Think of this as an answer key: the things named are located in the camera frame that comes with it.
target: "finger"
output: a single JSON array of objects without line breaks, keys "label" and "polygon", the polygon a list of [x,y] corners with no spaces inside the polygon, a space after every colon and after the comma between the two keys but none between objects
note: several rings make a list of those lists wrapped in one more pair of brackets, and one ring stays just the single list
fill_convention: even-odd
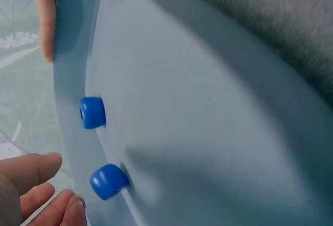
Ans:
[{"label": "finger", "polygon": [[72,197],[67,205],[65,215],[60,226],[86,226],[85,204],[81,197]]},{"label": "finger", "polygon": [[20,197],[21,223],[25,222],[36,210],[42,207],[53,195],[55,189],[49,183],[43,183]]},{"label": "finger", "polygon": [[3,174],[23,195],[34,186],[47,182],[55,176],[61,166],[61,155],[27,154],[0,161],[0,173]]},{"label": "finger", "polygon": [[59,226],[69,200],[75,195],[71,190],[61,191],[28,226]]},{"label": "finger", "polygon": [[53,59],[53,38],[56,25],[55,0],[36,0],[40,16],[40,45],[46,61]]}]

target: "patterned cloth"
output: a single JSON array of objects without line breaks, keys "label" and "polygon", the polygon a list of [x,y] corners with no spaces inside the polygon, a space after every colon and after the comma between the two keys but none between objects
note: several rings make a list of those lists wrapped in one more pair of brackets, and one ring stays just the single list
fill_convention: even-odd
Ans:
[{"label": "patterned cloth", "polygon": [[39,50],[34,0],[0,0],[0,159],[61,152],[56,192],[72,189],[54,101],[53,67]]}]

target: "hand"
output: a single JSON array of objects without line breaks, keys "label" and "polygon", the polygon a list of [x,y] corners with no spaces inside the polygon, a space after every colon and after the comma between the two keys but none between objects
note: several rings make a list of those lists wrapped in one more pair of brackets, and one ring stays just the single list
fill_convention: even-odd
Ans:
[{"label": "hand", "polygon": [[55,0],[36,0],[40,16],[40,46],[47,62],[53,61],[53,38],[56,27]]},{"label": "hand", "polygon": [[[45,183],[58,172],[61,155],[28,154],[0,161],[0,225],[20,226],[54,194]],[[60,192],[28,226],[86,226],[82,197]]]}]

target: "gray carpet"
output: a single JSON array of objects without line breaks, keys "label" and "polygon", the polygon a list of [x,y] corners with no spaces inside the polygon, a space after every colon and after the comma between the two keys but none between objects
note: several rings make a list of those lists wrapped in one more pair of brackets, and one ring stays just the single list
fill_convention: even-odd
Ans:
[{"label": "gray carpet", "polygon": [[333,107],[333,0],[207,0],[259,35]]}]

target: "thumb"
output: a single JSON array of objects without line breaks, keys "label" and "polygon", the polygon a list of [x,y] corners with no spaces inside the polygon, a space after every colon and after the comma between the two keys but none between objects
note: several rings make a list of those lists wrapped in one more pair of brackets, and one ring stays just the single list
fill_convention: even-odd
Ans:
[{"label": "thumb", "polygon": [[73,196],[67,205],[65,215],[60,226],[87,226],[85,204],[81,197]]},{"label": "thumb", "polygon": [[54,177],[60,169],[61,162],[59,153],[27,154],[1,160],[0,175],[6,177],[21,196]]}]

